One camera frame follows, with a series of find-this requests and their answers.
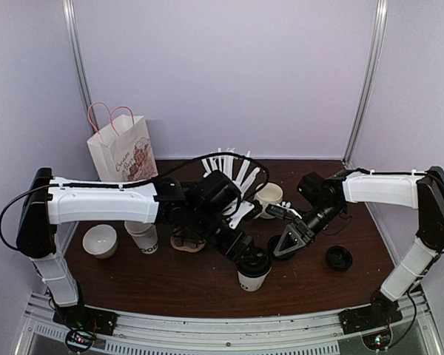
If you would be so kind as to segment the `brown pulp cup carrier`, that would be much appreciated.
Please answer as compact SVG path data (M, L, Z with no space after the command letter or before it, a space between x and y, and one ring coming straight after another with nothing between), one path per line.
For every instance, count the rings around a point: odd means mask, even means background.
M170 243L177 251L197 253L206 246L206 239L187 227L175 227L171 233Z

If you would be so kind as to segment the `single white paper cup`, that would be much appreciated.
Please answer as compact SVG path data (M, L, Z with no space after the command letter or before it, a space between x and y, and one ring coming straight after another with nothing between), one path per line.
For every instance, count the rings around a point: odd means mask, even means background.
M269 258L238 264L238 280L241 288L248 292L257 291L263 285L271 269L272 263Z

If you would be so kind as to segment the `stack of black cup lids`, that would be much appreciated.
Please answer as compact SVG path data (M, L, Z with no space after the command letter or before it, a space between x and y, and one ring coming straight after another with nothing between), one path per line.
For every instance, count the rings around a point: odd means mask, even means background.
M335 271L347 271L353 264L353 256L342 246L332 246L326 252L326 263Z

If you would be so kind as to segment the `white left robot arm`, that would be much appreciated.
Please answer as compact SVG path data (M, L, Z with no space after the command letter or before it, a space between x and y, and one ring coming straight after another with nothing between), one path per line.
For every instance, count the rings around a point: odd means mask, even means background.
M87 327L92 314L55 242L56 226L62 223L103 220L185 227L236 264L261 259L253 239L224 213L232 203L243 216L254 206L243 201L240 189L220 171L195 183L169 177L105 183L53 177L49 168L42 168L24 199L16 247L32 260L57 311L75 328Z

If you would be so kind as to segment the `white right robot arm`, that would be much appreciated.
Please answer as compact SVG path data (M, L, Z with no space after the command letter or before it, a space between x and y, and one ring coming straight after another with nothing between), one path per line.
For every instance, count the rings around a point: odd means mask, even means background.
M444 252L444 169L378 172L344 169L324 178L316 172L304 175L298 192L309 202L307 212L282 204L270 204L266 212L287 220L273 255L281 259L308 247L348 205L365 203L378 212L374 218L389 251L398 253L393 271L371 296L365 321L382 325L394 304L418 285Z

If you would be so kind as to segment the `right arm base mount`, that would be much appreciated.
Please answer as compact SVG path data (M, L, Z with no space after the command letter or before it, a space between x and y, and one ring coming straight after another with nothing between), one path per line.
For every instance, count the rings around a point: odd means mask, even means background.
M391 325L403 319L398 309L384 315L374 313L371 305L346 309L338 316L343 333L361 335L363 344L372 351L385 351L393 343Z

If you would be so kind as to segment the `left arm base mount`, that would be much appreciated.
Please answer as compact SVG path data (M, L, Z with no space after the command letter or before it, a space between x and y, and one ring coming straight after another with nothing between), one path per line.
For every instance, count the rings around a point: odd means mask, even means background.
M68 329L64 336L64 344L73 353L84 353L97 345L100 336L112 336L117 323L115 312L95 308L57 307L53 322L65 325Z

